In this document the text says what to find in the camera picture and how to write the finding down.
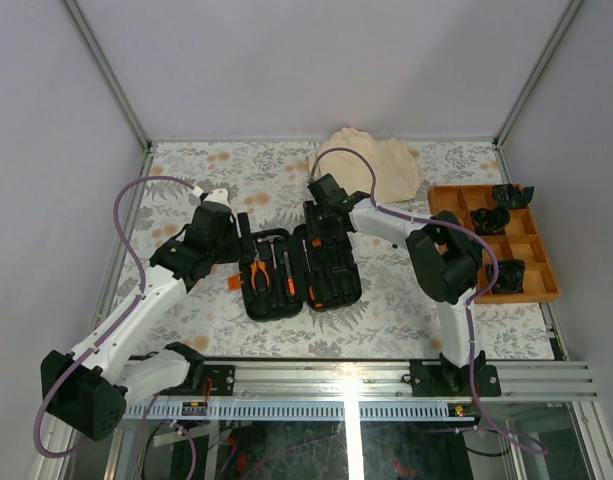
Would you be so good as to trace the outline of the orange black needle-nose pliers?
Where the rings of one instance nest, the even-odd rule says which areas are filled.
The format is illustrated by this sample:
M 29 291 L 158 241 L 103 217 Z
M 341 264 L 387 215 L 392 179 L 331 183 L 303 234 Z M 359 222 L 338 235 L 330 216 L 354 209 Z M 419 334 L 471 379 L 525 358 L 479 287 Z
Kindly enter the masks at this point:
M 254 292 L 259 293 L 270 290 L 271 280 L 265 262 L 255 260 L 251 264 L 250 282 Z

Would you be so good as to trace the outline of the steel claw hammer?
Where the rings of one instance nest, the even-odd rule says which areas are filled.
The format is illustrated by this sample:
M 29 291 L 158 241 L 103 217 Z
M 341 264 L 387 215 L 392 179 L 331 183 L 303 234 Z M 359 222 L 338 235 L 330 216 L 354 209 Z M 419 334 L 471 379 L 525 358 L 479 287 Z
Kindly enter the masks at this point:
M 260 259 L 267 262 L 273 270 L 277 268 L 277 259 L 275 256 L 275 242 L 283 241 L 284 238 L 278 234 L 266 235 L 256 239 L 257 251 Z

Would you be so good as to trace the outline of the dark green tool case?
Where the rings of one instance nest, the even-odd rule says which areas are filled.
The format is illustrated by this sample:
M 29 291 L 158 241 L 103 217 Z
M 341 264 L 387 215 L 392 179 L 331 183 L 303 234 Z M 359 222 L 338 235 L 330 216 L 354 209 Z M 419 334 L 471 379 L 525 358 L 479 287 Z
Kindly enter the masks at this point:
M 352 305 L 360 300 L 362 286 L 358 266 L 352 253 L 347 232 L 339 235 L 321 235 L 322 247 L 313 248 L 311 235 L 305 222 L 288 231 L 284 228 L 252 231 L 254 257 L 252 260 L 239 260 L 239 272 L 228 280 L 231 291 L 240 291 L 248 317 L 257 322 L 279 320 L 295 316 L 308 306 L 315 312 L 333 310 Z M 275 270 L 260 259 L 256 239 L 266 235 L 278 234 L 284 240 L 275 242 L 277 268 Z M 316 276 L 315 291 L 320 308 L 316 308 L 309 296 L 307 267 L 301 240 L 306 240 L 310 263 Z M 292 274 L 296 289 L 294 298 L 288 297 L 286 271 L 283 251 L 289 250 Z M 255 260 L 266 263 L 270 275 L 269 291 L 254 292 L 251 287 L 251 264 Z

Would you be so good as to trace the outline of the large black orange screwdriver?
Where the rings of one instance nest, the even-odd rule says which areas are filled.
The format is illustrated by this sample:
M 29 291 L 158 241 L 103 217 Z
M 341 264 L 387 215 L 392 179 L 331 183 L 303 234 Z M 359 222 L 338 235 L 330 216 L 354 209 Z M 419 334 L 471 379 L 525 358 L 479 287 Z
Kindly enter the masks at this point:
M 312 270 L 312 267 L 311 267 L 310 256 L 309 256 L 308 248 L 307 248 L 307 245 L 306 245 L 306 240 L 302 239 L 301 240 L 301 244 L 302 244 L 302 249 L 303 249 L 303 252 L 304 252 L 304 258 L 305 258 L 306 267 L 307 267 L 307 277 L 308 277 L 308 282 L 309 282 L 309 287 L 308 287 L 309 296 L 310 296 L 310 299 L 311 299 L 313 305 L 316 308 L 320 308 L 321 305 L 318 303 L 317 296 L 316 296 L 316 291 L 315 291 L 316 276 L 315 276 L 315 274 L 314 274 L 314 272 Z

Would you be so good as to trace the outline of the orange utility knife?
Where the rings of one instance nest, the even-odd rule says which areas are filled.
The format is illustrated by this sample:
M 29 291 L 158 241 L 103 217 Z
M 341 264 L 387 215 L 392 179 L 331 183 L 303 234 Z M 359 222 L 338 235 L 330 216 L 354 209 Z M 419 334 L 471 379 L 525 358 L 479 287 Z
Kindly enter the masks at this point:
M 296 295 L 296 289 L 295 289 L 294 278 L 292 274 L 289 250 L 283 251 L 283 259 L 284 259 L 284 266 L 285 266 L 285 271 L 286 271 L 286 283 L 287 283 L 288 297 L 294 298 Z

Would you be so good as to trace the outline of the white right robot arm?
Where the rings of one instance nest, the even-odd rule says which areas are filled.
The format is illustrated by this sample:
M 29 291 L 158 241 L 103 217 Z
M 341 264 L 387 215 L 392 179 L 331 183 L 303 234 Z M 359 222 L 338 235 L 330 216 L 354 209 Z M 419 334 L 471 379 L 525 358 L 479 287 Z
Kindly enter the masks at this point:
M 419 287 L 437 305 L 442 358 L 450 363 L 441 372 L 443 385 L 453 394 L 468 392 L 478 380 L 470 362 L 482 253 L 467 230 L 449 212 L 417 218 L 380 205 L 366 192 L 349 194 L 330 174 L 311 180 L 308 189 L 315 200 L 318 237 L 343 230 L 378 237 L 408 251 Z

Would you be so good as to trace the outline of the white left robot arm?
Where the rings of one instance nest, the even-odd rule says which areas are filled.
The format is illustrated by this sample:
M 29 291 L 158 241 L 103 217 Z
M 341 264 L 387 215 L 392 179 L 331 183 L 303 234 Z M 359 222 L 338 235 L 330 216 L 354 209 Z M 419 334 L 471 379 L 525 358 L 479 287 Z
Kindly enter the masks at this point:
M 127 407 L 167 389 L 198 392 L 205 381 L 203 357 L 181 342 L 136 364 L 128 360 L 163 314 L 214 265 L 235 263 L 239 257 L 230 205 L 202 201 L 192 221 L 155 251 L 131 297 L 68 353 L 51 351 L 42 361 L 46 412 L 100 441 L 115 429 Z

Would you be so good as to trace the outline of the floral table mat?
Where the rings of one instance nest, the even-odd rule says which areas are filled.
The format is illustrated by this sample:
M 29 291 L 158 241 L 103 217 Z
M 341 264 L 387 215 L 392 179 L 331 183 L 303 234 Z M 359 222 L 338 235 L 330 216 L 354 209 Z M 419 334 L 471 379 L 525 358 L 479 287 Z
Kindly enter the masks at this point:
M 256 232 L 304 222 L 302 202 L 314 142 L 160 142 L 152 149 L 151 175 L 195 181 L 205 190 L 227 188 L 235 212 L 247 212 Z M 429 216 L 427 192 L 447 184 L 496 184 L 502 176 L 490 142 L 409 142 L 421 186 L 399 208 Z M 164 240 L 190 222 L 194 207 L 182 185 L 145 186 L 131 245 L 146 263 Z M 205 355 L 317 358 L 436 358 L 442 347 L 435 303 L 415 280 L 406 251 L 379 238 L 351 234 L 362 297 L 351 306 L 292 318 L 255 322 L 240 291 L 228 289 L 237 265 L 216 265 L 176 303 L 136 349 L 137 354 L 182 341 Z M 477 339 L 489 359 L 552 360 L 538 304 L 476 307 Z

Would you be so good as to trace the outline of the cream cloth bag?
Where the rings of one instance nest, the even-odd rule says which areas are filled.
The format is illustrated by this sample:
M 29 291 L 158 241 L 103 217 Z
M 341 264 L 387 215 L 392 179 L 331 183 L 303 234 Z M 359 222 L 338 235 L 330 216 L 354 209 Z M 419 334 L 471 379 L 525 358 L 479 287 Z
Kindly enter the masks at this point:
M 336 147 L 351 149 L 367 160 L 376 175 L 375 197 L 381 203 L 412 200 L 422 183 L 417 157 L 406 142 L 389 138 L 376 140 L 369 133 L 346 127 L 335 132 L 309 159 L 308 170 L 318 154 Z M 330 173 L 347 193 L 369 193 L 372 177 L 368 167 L 356 155 L 334 151 L 318 163 L 315 175 Z

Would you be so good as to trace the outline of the dark tape roll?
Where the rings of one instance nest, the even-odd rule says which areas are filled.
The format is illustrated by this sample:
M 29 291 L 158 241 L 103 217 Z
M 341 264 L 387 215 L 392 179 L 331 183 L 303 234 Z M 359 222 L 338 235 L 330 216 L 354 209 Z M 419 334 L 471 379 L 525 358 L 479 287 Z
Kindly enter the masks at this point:
M 475 233 L 482 236 L 503 235 L 510 222 L 508 210 L 500 207 L 479 208 L 471 213 Z
M 493 294 L 521 294 L 524 292 L 523 281 L 526 270 L 524 260 L 500 260 L 498 276 L 491 291 Z
M 516 210 L 526 208 L 532 201 L 535 188 L 520 187 L 511 183 L 492 187 L 492 198 L 498 208 Z

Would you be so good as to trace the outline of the dark tape roll top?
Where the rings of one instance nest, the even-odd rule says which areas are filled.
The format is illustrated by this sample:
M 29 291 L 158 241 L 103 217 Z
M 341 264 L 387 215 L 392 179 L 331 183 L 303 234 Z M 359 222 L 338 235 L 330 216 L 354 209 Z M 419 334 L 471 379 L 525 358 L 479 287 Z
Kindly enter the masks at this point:
M 498 208 L 516 210 L 526 208 L 532 201 L 535 188 L 520 187 L 511 183 L 492 187 L 492 198 Z

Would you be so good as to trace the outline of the dark tape roll bottom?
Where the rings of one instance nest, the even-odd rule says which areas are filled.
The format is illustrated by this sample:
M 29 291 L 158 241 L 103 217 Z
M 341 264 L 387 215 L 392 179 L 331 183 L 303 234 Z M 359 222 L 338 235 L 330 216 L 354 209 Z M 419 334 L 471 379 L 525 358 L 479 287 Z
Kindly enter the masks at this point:
M 491 291 L 493 294 L 521 294 L 524 292 L 523 281 L 526 270 L 524 260 L 500 260 L 498 276 Z

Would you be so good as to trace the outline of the orange compartment tray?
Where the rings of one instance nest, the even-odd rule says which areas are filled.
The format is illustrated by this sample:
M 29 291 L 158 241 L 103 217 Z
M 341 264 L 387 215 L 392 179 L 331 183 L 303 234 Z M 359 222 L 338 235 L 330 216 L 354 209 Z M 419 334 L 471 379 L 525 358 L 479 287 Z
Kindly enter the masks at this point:
M 459 223 L 475 232 L 471 213 L 479 208 L 496 208 L 492 198 L 494 185 L 446 185 L 433 186 L 428 193 L 430 211 L 436 215 L 442 211 L 453 213 Z M 482 236 L 500 260 L 524 260 L 524 274 L 521 294 L 493 294 L 489 292 L 476 302 L 485 304 L 546 303 L 560 296 L 550 258 L 530 208 L 508 210 L 510 222 L 503 235 Z

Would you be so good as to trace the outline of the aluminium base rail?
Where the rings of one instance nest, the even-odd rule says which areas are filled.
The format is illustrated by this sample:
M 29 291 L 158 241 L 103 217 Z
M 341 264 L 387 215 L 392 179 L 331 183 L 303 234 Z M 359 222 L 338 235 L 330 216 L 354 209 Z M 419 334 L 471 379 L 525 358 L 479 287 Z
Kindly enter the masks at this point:
M 496 361 L 478 394 L 496 404 L 592 402 L 598 395 L 589 367 L 569 361 Z M 455 420 L 471 392 L 423 397 L 422 376 L 407 361 L 236 361 L 225 396 L 165 396 L 127 409 L 127 420 Z

